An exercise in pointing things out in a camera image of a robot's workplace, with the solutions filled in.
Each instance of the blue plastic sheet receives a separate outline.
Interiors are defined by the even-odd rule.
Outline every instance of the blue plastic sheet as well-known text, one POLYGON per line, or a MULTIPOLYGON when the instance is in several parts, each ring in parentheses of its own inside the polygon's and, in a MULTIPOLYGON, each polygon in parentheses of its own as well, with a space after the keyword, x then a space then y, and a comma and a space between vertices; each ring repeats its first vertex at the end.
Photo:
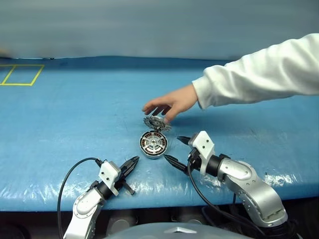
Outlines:
MULTIPOLYGON (((134 58, 1 60, 0 64, 44 64, 32 86, 0 86, 0 210, 55 211, 67 171, 86 157, 121 165, 140 156, 124 189, 105 209, 195 206, 204 202, 188 177, 163 157, 147 159, 139 138, 148 131, 143 105, 189 84, 218 61, 134 58)), ((0 83, 11 66, 0 66, 0 83)), ((32 82, 39 66, 17 66, 6 84, 32 82)), ((166 132, 167 154, 187 162, 188 146, 176 137, 208 132, 216 154, 254 166, 282 199, 319 194, 319 98, 292 97, 251 105, 208 108, 195 105, 166 132)), ((62 210, 98 179, 93 162, 70 176, 62 210)), ((210 176, 194 172, 214 204, 230 203, 232 193, 210 176)))

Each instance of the white sleeve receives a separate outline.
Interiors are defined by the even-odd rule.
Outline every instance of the white sleeve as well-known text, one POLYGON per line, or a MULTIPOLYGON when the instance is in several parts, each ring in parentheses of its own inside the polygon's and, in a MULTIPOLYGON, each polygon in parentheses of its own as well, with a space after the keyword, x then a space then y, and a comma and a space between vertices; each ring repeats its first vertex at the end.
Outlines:
POLYGON ((293 95, 319 95, 319 33, 270 46, 192 82, 202 109, 293 95))

